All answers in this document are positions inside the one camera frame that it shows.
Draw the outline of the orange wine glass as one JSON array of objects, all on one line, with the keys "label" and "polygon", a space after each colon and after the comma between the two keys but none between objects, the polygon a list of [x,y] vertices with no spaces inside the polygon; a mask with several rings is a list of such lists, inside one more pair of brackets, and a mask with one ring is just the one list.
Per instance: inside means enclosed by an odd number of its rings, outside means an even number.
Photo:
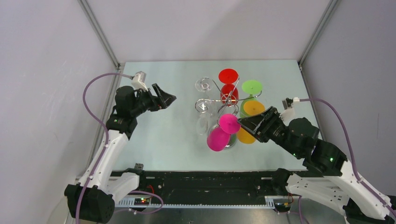
[{"label": "orange wine glass", "polygon": [[[265,106],[259,101],[249,100],[243,104],[242,110],[240,112],[240,118],[258,115],[265,110]],[[256,139],[242,127],[237,132],[236,137],[243,144],[252,144],[256,141]]]}]

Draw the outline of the chrome wine glass rack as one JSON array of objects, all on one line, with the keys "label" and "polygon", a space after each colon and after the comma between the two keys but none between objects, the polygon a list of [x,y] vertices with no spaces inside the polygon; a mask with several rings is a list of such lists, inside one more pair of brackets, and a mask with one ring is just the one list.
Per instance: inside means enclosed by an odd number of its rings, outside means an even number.
[{"label": "chrome wine glass rack", "polygon": [[242,90],[249,96],[239,98],[237,84],[239,78],[232,78],[234,83],[225,84],[222,88],[216,82],[203,77],[195,83],[198,91],[207,93],[216,87],[220,92],[219,99],[198,99],[195,109],[200,113],[196,123],[198,134],[207,134],[206,143],[208,147],[220,152],[229,149],[237,142],[237,133],[241,127],[237,124],[237,116],[246,117],[249,114],[244,109],[246,102],[256,100],[262,94],[262,84],[256,80],[247,80],[242,84]]}]

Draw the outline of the green wine glass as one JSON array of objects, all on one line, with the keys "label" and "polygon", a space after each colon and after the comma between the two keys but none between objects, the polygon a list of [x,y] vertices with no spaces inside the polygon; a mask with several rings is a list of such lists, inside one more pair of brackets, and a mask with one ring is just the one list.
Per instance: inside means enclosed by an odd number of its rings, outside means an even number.
[{"label": "green wine glass", "polygon": [[244,109],[245,103],[249,101],[256,101],[257,97],[262,94],[262,83],[257,80],[247,80],[242,84],[242,90],[247,93],[249,96],[246,99],[242,100],[240,105],[239,117],[243,118],[248,115],[246,110]]}]

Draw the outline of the red wine glass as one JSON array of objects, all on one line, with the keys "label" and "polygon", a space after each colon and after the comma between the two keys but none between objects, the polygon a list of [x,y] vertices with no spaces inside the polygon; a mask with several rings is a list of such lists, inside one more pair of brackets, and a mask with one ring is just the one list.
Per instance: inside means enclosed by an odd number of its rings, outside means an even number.
[{"label": "red wine glass", "polygon": [[238,79],[239,79],[239,74],[237,73],[236,70],[231,68],[223,69],[219,73],[219,81],[224,84],[220,90],[220,99],[223,104],[226,103],[226,99],[229,96],[231,96],[229,98],[230,105],[235,105],[238,103],[239,92],[235,86]]}]

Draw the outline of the clear wine glass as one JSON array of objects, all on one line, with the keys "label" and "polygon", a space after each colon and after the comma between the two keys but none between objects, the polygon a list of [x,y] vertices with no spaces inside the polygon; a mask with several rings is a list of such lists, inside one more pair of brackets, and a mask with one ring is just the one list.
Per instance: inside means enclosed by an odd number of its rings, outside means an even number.
[{"label": "clear wine glass", "polygon": [[209,77],[200,78],[195,83],[195,88],[197,89],[197,91],[201,92],[200,97],[196,101],[197,105],[210,103],[210,93],[214,86],[214,81]]}]

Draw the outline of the pink wine glass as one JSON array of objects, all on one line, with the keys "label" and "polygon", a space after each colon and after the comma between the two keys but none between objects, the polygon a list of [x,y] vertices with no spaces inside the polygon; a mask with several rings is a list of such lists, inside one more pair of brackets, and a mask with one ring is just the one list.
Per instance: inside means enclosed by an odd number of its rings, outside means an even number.
[{"label": "pink wine glass", "polygon": [[231,135],[236,134],[241,128],[238,118],[233,114],[220,116],[218,125],[208,135],[206,143],[215,152],[222,151],[228,145]]}]

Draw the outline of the clear champagne flute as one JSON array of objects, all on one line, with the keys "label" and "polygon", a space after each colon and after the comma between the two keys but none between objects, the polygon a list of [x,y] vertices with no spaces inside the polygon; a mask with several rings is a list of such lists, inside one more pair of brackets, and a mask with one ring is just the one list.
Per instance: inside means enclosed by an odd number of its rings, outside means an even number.
[{"label": "clear champagne flute", "polygon": [[215,109],[215,104],[210,101],[200,102],[197,104],[196,110],[199,113],[199,118],[196,122],[197,134],[204,135],[207,133],[215,115]]}]

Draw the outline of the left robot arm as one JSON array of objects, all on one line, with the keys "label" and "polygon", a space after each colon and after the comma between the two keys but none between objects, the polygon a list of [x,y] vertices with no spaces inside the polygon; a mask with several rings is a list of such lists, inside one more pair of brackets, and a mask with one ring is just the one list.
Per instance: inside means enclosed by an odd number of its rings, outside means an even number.
[{"label": "left robot arm", "polygon": [[67,185],[64,195],[70,214],[76,223],[81,220],[106,224],[114,213],[115,205],[133,191],[143,194],[148,182],[134,173],[122,174],[109,183],[113,167],[125,145],[137,127],[137,118],[143,113],[168,108],[176,96],[166,93],[157,84],[149,89],[122,86],[116,90],[115,105],[109,119],[103,125],[105,132],[100,149],[76,184]]}]

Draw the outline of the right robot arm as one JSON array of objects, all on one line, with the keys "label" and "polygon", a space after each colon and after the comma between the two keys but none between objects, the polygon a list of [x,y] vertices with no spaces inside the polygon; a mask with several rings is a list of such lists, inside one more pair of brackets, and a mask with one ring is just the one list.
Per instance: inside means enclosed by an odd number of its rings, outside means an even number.
[{"label": "right robot arm", "polygon": [[375,190],[354,173],[352,162],[334,144],[318,137],[319,129],[306,118],[286,125],[276,108],[261,114],[239,118],[241,128],[257,141],[273,141],[303,161],[307,170],[330,181],[324,187],[305,180],[297,173],[279,168],[271,180],[277,195],[291,193],[309,198],[340,213],[348,224],[395,223],[396,198]]}]

